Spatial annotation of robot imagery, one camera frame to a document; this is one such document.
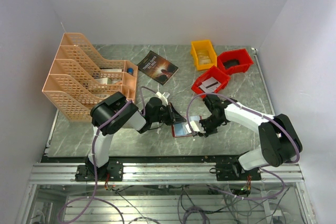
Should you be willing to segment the red leather card holder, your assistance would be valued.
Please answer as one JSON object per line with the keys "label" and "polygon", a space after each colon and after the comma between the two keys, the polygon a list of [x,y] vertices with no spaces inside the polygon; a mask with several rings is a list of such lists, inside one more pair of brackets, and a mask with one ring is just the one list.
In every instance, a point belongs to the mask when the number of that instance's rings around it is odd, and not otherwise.
{"label": "red leather card holder", "polygon": [[[193,121],[193,120],[199,121],[201,119],[202,119],[202,116],[200,115],[189,117],[189,121]],[[184,130],[184,125],[186,124],[186,122],[172,125],[172,136],[173,137],[187,137],[185,134],[185,130]]]}

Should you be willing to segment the yellow plastic bin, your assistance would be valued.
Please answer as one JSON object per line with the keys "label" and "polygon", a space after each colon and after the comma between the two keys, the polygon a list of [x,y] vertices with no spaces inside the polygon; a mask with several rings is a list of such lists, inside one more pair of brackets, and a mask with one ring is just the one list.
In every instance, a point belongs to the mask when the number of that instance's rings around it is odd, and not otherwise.
{"label": "yellow plastic bin", "polygon": [[212,66],[217,66],[217,54],[210,40],[192,41],[191,55],[197,71],[204,71]]}

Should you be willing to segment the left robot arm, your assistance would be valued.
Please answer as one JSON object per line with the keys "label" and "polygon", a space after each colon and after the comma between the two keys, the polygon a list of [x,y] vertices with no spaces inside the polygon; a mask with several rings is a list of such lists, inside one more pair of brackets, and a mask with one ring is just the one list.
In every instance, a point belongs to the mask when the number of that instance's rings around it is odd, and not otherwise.
{"label": "left robot arm", "polygon": [[159,92],[149,99],[141,111],[121,92],[117,92],[96,104],[90,116],[94,137],[85,164],[77,168],[75,178],[78,182],[122,181],[123,165],[117,160],[110,161],[109,149],[114,134],[123,126],[142,134],[150,130],[153,123],[171,126],[186,122]]}

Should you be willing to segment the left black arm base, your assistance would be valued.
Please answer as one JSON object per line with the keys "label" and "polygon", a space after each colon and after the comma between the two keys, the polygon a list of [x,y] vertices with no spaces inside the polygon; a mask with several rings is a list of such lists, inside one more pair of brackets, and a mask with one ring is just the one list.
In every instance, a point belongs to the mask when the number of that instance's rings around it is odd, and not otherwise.
{"label": "left black arm base", "polygon": [[79,165],[75,173],[76,182],[98,182],[112,181],[121,182],[123,178],[123,165],[116,162],[106,163],[102,167],[96,168],[97,179],[95,176],[95,166],[92,163]]}

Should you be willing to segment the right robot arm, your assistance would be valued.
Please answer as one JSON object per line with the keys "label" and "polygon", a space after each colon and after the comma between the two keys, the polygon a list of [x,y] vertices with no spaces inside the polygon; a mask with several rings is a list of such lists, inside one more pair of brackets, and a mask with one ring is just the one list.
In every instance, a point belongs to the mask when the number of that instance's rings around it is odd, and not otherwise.
{"label": "right robot arm", "polygon": [[259,136],[259,146],[237,158],[231,167],[236,179],[244,179],[254,168],[294,163],[302,152],[302,144],[291,120],[285,114],[264,114],[243,106],[234,99],[222,100],[208,94],[203,102],[211,115],[200,120],[197,134],[206,136],[217,133],[217,128],[227,123],[238,123]]}

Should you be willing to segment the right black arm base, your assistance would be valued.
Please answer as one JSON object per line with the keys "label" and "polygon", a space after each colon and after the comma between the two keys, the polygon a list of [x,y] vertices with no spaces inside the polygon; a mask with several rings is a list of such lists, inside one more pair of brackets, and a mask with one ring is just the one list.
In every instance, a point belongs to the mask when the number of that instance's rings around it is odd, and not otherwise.
{"label": "right black arm base", "polygon": [[244,170],[237,163],[216,163],[209,172],[216,175],[217,181],[252,181],[261,180],[261,174],[258,168]]}

